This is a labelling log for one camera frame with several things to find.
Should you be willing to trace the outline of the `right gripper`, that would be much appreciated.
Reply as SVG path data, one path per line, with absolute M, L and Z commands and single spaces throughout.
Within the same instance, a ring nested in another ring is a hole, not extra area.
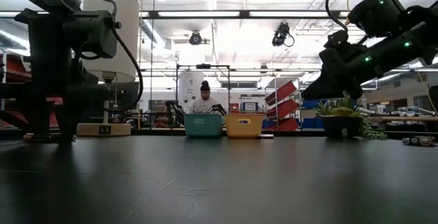
M 361 84 L 380 75 L 380 46 L 352 44 L 344 30 L 328 36 L 320 59 L 320 77 L 302 92 L 306 100 L 342 98 L 344 92 L 358 99 L 363 95 Z

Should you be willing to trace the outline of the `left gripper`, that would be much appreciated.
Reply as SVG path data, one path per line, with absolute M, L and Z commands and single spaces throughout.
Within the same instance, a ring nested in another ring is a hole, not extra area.
M 30 103 L 29 126 L 33 139 L 49 138 L 52 103 L 46 97 L 62 98 L 62 103 L 55 107 L 60 133 L 75 135 L 78 113 L 73 99 L 100 102 L 110 95 L 105 87 L 98 85 L 99 79 L 85 69 L 62 29 L 63 22 L 74 13 L 39 14 L 26 9 L 14 17 L 15 21 L 28 26 L 30 90 L 43 96 L 32 99 Z

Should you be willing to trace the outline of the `yellow plastic bin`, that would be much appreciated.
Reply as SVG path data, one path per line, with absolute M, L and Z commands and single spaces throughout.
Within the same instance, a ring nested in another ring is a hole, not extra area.
M 256 138 L 262 133 L 263 114 L 227 114 L 224 117 L 229 138 Z

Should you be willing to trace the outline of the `teal plastic bin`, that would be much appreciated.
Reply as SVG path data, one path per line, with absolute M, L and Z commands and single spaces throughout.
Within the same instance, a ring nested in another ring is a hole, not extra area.
M 219 137 L 224 126 L 219 114 L 185 114 L 185 135 L 193 138 Z

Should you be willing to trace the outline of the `potted succulent plant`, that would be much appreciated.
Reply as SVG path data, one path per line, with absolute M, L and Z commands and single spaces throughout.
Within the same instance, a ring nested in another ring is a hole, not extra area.
M 372 127 L 359 111 L 359 106 L 349 96 L 336 100 L 320 100 L 315 107 L 316 115 L 322 118 L 322 126 L 330 138 L 354 138 L 360 136 L 371 140 L 386 140 L 387 135 Z

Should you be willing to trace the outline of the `blue storage bins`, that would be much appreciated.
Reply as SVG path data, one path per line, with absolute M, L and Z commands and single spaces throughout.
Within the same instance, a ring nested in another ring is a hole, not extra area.
M 322 118 L 317 114 L 317 107 L 320 100 L 303 101 L 301 106 L 302 128 L 303 129 L 322 129 Z

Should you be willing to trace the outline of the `tilted red bin rack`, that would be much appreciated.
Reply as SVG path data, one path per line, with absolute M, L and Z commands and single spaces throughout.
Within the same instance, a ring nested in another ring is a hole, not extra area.
M 290 132 L 301 129 L 299 85 L 292 80 L 272 80 L 273 89 L 268 92 L 265 88 L 265 120 L 263 128 L 272 131 Z

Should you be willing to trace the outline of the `long wooden table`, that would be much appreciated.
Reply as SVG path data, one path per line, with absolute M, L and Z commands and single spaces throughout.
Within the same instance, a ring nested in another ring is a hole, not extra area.
M 419 122 L 438 122 L 438 116 L 367 116 L 367 120 L 373 123 L 383 123 L 389 121 L 419 121 Z

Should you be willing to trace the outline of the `white shade table lamp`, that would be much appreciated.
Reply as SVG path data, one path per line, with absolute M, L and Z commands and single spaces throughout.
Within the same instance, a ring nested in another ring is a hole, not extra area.
M 85 68 L 97 76 L 109 93 L 103 102 L 101 121 L 84 121 L 77 126 L 78 136 L 129 136 L 131 125 L 111 123 L 110 116 L 137 108 L 142 96 L 143 83 L 137 82 L 140 72 L 138 51 L 139 6 L 136 0 L 84 0 L 85 11 L 107 10 L 114 17 L 110 36 L 116 41 L 111 49 L 114 57 L 86 60 Z

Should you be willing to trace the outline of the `person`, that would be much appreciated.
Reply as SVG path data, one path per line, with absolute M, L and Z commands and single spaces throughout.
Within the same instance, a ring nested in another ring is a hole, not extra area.
M 211 91 L 208 81 L 203 81 L 201 83 L 201 97 L 197 99 L 189 109 L 190 114 L 200 114 L 200 113 L 208 113 L 209 109 L 218 104 L 218 102 L 210 97 Z

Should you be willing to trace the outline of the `white cylindrical tank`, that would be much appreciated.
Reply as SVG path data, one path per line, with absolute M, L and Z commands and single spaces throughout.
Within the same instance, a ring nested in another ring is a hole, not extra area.
M 192 105 L 201 96 L 201 84 L 204 75 L 199 71 L 186 71 L 179 76 L 178 102 L 189 112 Z

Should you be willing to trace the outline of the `black overhead frame beam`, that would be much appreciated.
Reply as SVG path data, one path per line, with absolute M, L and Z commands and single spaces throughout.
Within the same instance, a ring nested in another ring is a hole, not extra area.
M 151 10 L 143 19 L 329 19 L 324 10 Z

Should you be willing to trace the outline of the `black metal frame stand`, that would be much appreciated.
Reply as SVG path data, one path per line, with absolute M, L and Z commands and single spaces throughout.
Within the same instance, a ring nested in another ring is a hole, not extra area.
M 180 76 L 180 74 L 182 74 L 182 73 L 184 73 L 186 71 L 199 71 L 199 72 L 202 72 L 204 74 L 204 72 L 203 72 L 204 70 L 213 70 L 213 69 L 215 69 L 215 70 L 222 70 L 222 69 L 229 70 L 229 66 L 226 66 L 226 65 L 212 65 L 212 64 L 205 64 L 205 63 L 197 64 L 197 65 L 180 65 L 180 64 L 178 64 L 177 65 L 177 79 L 176 79 L 176 91 L 177 91 L 176 100 L 177 100 L 177 103 L 179 104 L 179 102 L 178 102 L 178 88 L 179 88 L 179 76 Z M 225 103 L 220 102 L 218 100 L 216 100 L 216 101 L 218 102 L 218 104 L 220 104 L 228 112 L 229 111 L 228 105 L 229 105 L 229 102 L 230 102 L 230 92 L 228 92 L 228 99 L 227 99 L 227 101 Z

